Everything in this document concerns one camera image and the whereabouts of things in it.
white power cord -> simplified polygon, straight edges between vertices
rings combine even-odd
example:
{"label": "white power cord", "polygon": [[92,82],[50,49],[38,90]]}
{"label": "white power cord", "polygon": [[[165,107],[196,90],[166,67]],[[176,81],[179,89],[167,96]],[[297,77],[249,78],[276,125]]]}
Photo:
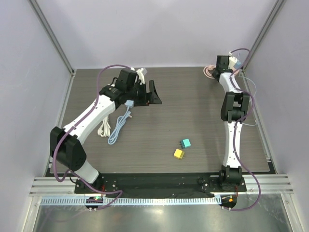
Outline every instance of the white power cord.
{"label": "white power cord", "polygon": [[113,145],[114,143],[116,143],[116,141],[118,139],[118,135],[120,133],[120,129],[126,123],[126,119],[128,117],[132,117],[131,116],[131,111],[129,111],[129,109],[134,107],[134,101],[127,100],[126,103],[125,103],[125,106],[126,106],[126,113],[123,116],[119,116],[117,118],[117,123],[116,123],[115,129],[114,129],[114,131],[112,132],[112,134],[110,135],[110,137],[107,140],[107,143],[109,145]]}
{"label": "white power cord", "polygon": [[[243,79],[246,79],[246,80],[249,80],[249,81],[251,81],[252,82],[252,84],[254,85],[254,88],[255,88],[255,92],[254,92],[254,94],[253,94],[253,97],[255,97],[255,95],[256,95],[256,91],[257,91],[257,89],[256,89],[256,85],[255,85],[255,83],[253,82],[253,80],[251,80],[250,78],[248,78],[248,77],[245,77],[245,76],[242,76],[242,72],[240,73],[240,75],[239,75],[239,77],[240,78],[243,78]],[[256,120],[255,120],[255,124],[246,124],[246,123],[242,123],[243,125],[246,125],[246,126],[252,126],[252,127],[254,127],[254,126],[256,126],[257,125],[257,122],[256,122]]]}
{"label": "white power cord", "polygon": [[102,121],[102,125],[98,129],[98,136],[109,137],[111,135],[111,126],[108,123],[109,116],[105,117]]}

metal floor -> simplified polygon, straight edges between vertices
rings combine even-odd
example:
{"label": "metal floor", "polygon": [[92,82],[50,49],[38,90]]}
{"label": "metal floor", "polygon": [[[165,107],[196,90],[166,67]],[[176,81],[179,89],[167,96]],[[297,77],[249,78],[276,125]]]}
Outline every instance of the metal floor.
{"label": "metal floor", "polygon": [[[84,143],[88,161],[103,173],[173,173],[217,172],[225,153],[225,128],[220,119],[224,100],[222,86],[206,78],[201,67],[148,68],[146,80],[154,80],[162,105],[135,107],[132,118],[122,128],[117,142],[95,129]],[[73,121],[96,97],[96,76],[99,70],[78,70],[63,126]],[[101,87],[118,77],[119,69],[107,70]],[[237,79],[240,86],[242,79]],[[112,128],[124,106],[110,115]],[[254,124],[251,116],[246,120]],[[185,149],[182,160],[173,157],[181,139],[188,138],[191,148]],[[257,127],[243,126],[240,156],[252,171],[269,171]],[[58,165],[63,172],[65,167]]]}
{"label": "metal floor", "polygon": [[[239,195],[237,208],[256,195]],[[218,205],[115,206],[97,212],[84,206],[40,206],[34,232],[292,232],[280,194],[262,195],[251,210],[228,212]]]}

yellow cube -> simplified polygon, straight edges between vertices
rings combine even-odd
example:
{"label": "yellow cube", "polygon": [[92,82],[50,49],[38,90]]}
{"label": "yellow cube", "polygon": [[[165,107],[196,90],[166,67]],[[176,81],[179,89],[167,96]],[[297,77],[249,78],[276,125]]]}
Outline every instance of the yellow cube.
{"label": "yellow cube", "polygon": [[184,151],[181,151],[180,149],[176,149],[174,153],[174,157],[181,160],[183,158],[183,155],[184,155]]}

small block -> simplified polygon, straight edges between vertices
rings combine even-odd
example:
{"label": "small block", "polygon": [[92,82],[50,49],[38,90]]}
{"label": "small block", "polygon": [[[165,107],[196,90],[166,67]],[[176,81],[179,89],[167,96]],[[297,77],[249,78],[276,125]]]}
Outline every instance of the small block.
{"label": "small block", "polygon": [[175,153],[174,153],[174,157],[178,158],[178,159],[182,159],[184,155],[184,151],[181,151],[180,149],[176,149]]}
{"label": "small block", "polygon": [[180,141],[180,144],[181,144],[181,146],[182,146],[182,149],[191,147],[191,143],[190,143],[190,140],[189,140],[189,139],[183,139],[183,140],[181,140],[181,141]]}

white cable tray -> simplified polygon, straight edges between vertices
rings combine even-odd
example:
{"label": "white cable tray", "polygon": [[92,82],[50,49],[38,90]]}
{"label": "white cable tray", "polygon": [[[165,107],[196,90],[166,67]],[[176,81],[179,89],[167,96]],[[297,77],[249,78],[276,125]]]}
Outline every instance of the white cable tray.
{"label": "white cable tray", "polygon": [[[93,205],[86,203],[89,196],[74,196],[74,197],[43,197],[40,205]],[[113,198],[103,199],[103,204],[108,204]],[[213,198],[191,198],[191,199],[132,199],[119,198],[112,205],[185,205],[185,204],[221,204],[219,195]]]}

